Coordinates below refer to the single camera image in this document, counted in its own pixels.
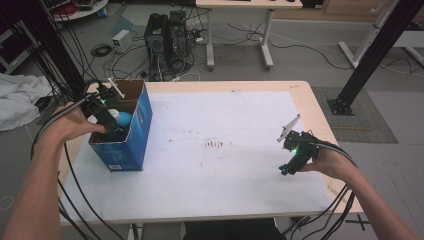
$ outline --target scribble marks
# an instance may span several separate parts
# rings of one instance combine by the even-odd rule
[[[223,142],[214,139],[205,139],[203,141],[204,148],[221,148],[224,145]]]

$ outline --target floor mat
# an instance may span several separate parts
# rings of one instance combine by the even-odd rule
[[[354,116],[333,115],[327,99],[335,99],[341,90],[341,88],[312,88],[337,141],[399,143],[364,89],[359,92],[351,106]]]

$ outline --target table leg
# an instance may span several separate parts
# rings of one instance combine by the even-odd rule
[[[212,41],[212,9],[208,9],[208,42],[206,44],[207,66],[210,71],[213,71],[215,60],[213,56],[213,41]]]
[[[264,32],[264,37],[261,40],[261,49],[262,49],[262,53],[264,54],[266,67],[268,69],[270,69],[274,66],[274,63],[272,62],[271,54],[269,53],[269,49],[268,49],[268,45],[267,45],[269,32],[271,30],[271,23],[272,23],[273,15],[274,15],[274,9],[270,9],[268,11],[268,16],[267,16],[267,20],[266,20],[266,28],[265,28],[265,32]]]

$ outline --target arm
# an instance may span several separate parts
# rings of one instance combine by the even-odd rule
[[[319,171],[346,182],[358,198],[378,239],[419,239],[344,156],[320,148],[318,159],[312,160],[313,162],[305,165],[302,171]]]
[[[2,240],[61,238],[57,171],[62,146],[67,140],[86,133],[104,131],[103,126],[88,122],[79,108],[46,129],[34,147],[30,169],[6,223]]]

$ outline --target blue cardboard box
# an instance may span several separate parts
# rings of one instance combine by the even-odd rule
[[[143,80],[115,83],[125,98],[108,107],[132,114],[128,135],[122,142],[109,142],[104,134],[93,133],[88,143],[111,172],[141,171],[153,114],[146,85]]]

